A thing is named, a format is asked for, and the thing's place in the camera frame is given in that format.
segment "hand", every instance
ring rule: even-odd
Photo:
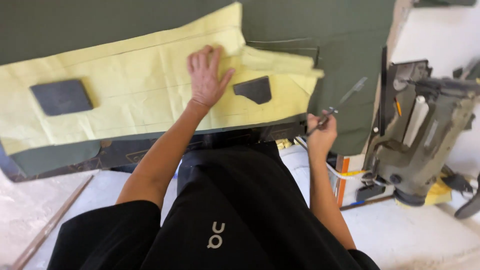
[[[308,131],[315,128],[322,117],[314,116],[309,113],[307,118]],[[333,115],[328,116],[328,121],[324,124],[324,128],[316,130],[307,138],[308,155],[310,159],[324,159],[330,148],[332,148],[333,142],[336,139],[336,119]]]
[[[210,63],[208,63],[208,55],[213,51],[210,45],[206,45],[187,58],[188,73],[192,77],[191,101],[206,106],[208,109],[220,100],[228,82],[235,73],[235,69],[230,68],[222,80],[218,81],[218,63],[220,62],[222,49],[222,47],[218,47],[214,50]]]

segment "black shirt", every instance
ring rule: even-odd
[[[199,150],[160,209],[133,201],[65,222],[48,269],[378,269],[310,212],[275,144]]]

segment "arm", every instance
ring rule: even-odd
[[[225,92],[235,70],[230,69],[218,81],[218,63],[222,48],[215,49],[210,64],[208,55],[213,50],[205,46],[188,56],[187,69],[192,77],[192,99],[167,132],[145,154],[122,188],[116,204],[148,200],[162,209],[168,184],[200,121]]]
[[[309,130],[314,128],[319,121],[320,117],[309,114]],[[310,210],[345,249],[356,249],[336,203],[325,164],[328,151],[336,138],[335,118],[330,115],[325,125],[323,130],[315,131],[307,140],[310,161]]]

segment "yellow paper pattern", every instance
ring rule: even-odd
[[[224,47],[219,73],[236,73],[197,130],[266,123],[306,111],[323,72],[308,57],[245,46],[241,4],[180,28],[0,66],[0,140],[7,154],[30,148],[166,131],[190,99],[187,56]],[[233,85],[268,75],[272,100],[257,105]],[[93,110],[46,116],[29,87],[81,79]]]

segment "person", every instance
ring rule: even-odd
[[[200,121],[222,97],[222,48],[187,59],[192,98],[145,154],[114,206],[65,222],[48,269],[378,269],[356,250],[337,206],[326,156],[336,120],[308,137],[310,209],[275,143],[191,151]],[[308,129],[320,117],[308,115]],[[179,195],[163,226],[160,211],[179,168]]]

